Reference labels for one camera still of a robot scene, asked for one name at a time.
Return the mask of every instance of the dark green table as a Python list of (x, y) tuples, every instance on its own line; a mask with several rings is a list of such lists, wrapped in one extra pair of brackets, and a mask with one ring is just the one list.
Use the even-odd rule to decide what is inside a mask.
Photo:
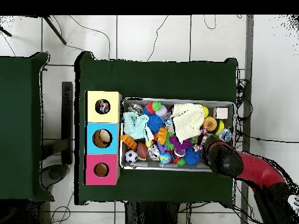
[(208, 172), (122, 170), (116, 186), (83, 185), (84, 92), (235, 102), (236, 68), (234, 58), (225, 62), (99, 61), (82, 52), (75, 62), (75, 202), (217, 201), (231, 207), (233, 180)]
[(40, 72), (48, 58), (0, 57), (0, 199), (53, 200), (40, 185)]

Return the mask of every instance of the pink box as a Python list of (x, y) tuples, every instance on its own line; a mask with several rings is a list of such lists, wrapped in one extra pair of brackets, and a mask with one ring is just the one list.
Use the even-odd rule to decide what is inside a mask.
[[(118, 155), (86, 155), (86, 185), (115, 186), (120, 175)], [(104, 177), (95, 174), (95, 166), (105, 163), (108, 173)]]

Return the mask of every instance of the blue box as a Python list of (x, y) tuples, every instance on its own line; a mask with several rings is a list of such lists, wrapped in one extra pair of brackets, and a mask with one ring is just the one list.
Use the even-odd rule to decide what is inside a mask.
[[(106, 130), (111, 135), (112, 141), (106, 148), (98, 148), (93, 143), (93, 135), (97, 130)], [(106, 124), (106, 123), (87, 123), (87, 154), (96, 155), (116, 155), (119, 152), (119, 123)]]

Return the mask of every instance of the toy pile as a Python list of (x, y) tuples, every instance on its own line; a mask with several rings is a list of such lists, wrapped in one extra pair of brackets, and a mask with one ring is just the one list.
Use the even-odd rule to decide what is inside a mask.
[(229, 142), (232, 134), (223, 119), (227, 108), (214, 108), (213, 117), (206, 106), (193, 103), (174, 104), (167, 109), (160, 101), (145, 107), (131, 103), (124, 113), (124, 135), (120, 139), (130, 148), (126, 161), (159, 160), (163, 165), (197, 165), (201, 143), (209, 135)]

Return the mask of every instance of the circular hole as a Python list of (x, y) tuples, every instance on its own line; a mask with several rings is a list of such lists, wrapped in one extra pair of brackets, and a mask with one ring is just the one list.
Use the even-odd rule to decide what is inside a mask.
[(92, 142), (98, 148), (108, 148), (112, 142), (112, 134), (106, 129), (99, 129), (92, 135)]
[(99, 177), (105, 177), (109, 173), (109, 167), (107, 164), (100, 162), (95, 166), (93, 172)]
[(105, 99), (96, 102), (95, 110), (98, 114), (106, 114), (110, 111), (110, 103)]

